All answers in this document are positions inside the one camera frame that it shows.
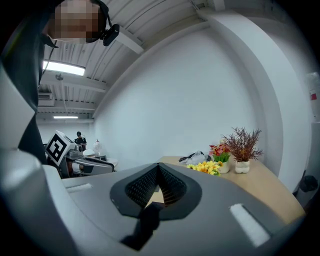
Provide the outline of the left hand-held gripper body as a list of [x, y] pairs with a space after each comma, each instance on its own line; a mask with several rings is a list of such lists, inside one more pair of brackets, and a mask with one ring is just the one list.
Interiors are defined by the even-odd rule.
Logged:
[[56, 130], [45, 146], [45, 152], [57, 166], [63, 179], [70, 178], [67, 161], [75, 161], [83, 156], [82, 146], [69, 139], [63, 132]]

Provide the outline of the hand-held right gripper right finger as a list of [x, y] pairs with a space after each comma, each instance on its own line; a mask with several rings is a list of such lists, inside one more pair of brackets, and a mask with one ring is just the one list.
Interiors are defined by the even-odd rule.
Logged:
[[220, 177], [178, 166], [202, 188], [185, 218], [162, 221], [147, 256], [273, 256], [305, 215], [300, 203], [262, 163]]

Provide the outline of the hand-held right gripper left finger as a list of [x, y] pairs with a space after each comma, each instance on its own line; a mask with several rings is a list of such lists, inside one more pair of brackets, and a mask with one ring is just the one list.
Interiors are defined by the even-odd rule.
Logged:
[[80, 256], [159, 256], [159, 207], [149, 202], [158, 172], [153, 163], [63, 182], [79, 214], [70, 232]]

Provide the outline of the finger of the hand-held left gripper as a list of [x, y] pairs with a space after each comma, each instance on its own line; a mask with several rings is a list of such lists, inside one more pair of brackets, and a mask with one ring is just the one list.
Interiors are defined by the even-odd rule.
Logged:
[[78, 163], [74, 162], [74, 172], [84, 176], [95, 176], [112, 173], [115, 166], [112, 163]]
[[94, 162], [94, 163], [115, 165], [115, 164], [112, 163], [112, 162], [105, 161], [105, 160], [101, 160], [101, 159], [99, 159], [99, 158], [94, 158], [94, 157], [87, 157], [87, 156], [85, 156], [84, 159], [85, 159], [86, 161], [91, 161], [91, 162]]

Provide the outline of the yellow sunflower bunch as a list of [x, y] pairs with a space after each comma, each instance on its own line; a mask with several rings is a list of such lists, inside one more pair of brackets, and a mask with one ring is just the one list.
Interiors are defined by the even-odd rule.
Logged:
[[186, 166], [189, 169], [192, 169], [194, 171], [198, 171], [201, 173], [206, 173], [212, 176], [220, 176], [220, 168], [223, 167], [223, 163], [221, 161], [215, 162], [215, 161], [204, 161], [199, 162], [198, 164], [189, 164]]

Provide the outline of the colourful flowers in white pot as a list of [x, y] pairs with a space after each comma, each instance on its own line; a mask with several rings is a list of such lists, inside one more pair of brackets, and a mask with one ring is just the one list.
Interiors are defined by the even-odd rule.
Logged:
[[219, 165], [219, 172], [226, 174], [230, 171], [229, 158], [231, 156], [230, 149], [225, 142], [221, 142], [217, 145], [210, 145], [209, 155], [212, 160]]

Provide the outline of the crumpled clear plastic bag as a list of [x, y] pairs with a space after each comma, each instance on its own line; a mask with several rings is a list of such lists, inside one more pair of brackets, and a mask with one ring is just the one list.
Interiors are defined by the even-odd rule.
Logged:
[[197, 151], [189, 156], [181, 157], [178, 162], [184, 165], [197, 165], [202, 162], [209, 162], [212, 158], [208, 154], [204, 154], [202, 151]]

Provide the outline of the ceiling air conditioner unit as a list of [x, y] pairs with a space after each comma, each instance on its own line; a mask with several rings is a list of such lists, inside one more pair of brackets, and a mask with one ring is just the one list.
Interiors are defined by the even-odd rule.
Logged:
[[38, 106], [39, 107], [53, 107], [55, 105], [55, 97], [50, 92], [38, 93]]

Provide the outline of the red-brown plant in white pot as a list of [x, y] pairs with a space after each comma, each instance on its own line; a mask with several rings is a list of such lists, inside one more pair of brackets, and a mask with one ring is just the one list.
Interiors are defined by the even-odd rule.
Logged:
[[222, 137], [234, 158], [237, 174], [247, 174], [250, 171], [250, 160], [257, 160], [263, 155], [263, 150], [256, 147], [261, 132], [260, 129], [248, 132], [244, 127], [236, 127], [232, 134]]

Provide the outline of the large rectangular ceiling light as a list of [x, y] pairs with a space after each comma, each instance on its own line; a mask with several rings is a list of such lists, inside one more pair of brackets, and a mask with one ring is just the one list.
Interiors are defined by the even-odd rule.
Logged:
[[48, 71], [62, 72], [62, 73], [68, 73], [68, 74], [78, 75], [78, 76], [83, 76], [85, 73], [84, 67], [60, 63], [60, 62], [54, 62], [54, 61], [44, 61], [42, 69], [43, 71], [48, 70]]

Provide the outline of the person's dark clothed torso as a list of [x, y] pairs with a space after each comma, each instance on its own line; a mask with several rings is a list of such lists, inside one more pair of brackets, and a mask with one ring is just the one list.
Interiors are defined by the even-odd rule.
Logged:
[[36, 122], [38, 112], [38, 88], [43, 74], [45, 46], [56, 48], [43, 34], [54, 9], [34, 10], [13, 32], [4, 48], [1, 60], [13, 85], [19, 91], [34, 114], [24, 130], [18, 149], [30, 153], [41, 164], [47, 164], [45, 148]]

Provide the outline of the bin with black bag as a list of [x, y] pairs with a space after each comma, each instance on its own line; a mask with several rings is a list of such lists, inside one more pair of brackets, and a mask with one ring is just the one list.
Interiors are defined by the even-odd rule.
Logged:
[[305, 207], [313, 198], [318, 189], [318, 180], [312, 175], [305, 175], [299, 184], [296, 199], [302, 207]]

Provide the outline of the white water dispenser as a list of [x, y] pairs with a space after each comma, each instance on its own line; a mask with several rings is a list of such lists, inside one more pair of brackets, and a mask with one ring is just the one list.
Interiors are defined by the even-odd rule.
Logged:
[[305, 174], [320, 181], [320, 122], [311, 124], [311, 143]]

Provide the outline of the clear water dispenser bottle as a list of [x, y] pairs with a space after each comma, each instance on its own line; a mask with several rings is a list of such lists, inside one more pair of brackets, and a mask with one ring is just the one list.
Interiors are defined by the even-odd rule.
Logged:
[[320, 123], [320, 74], [318, 72], [308, 73], [306, 82], [314, 121]]

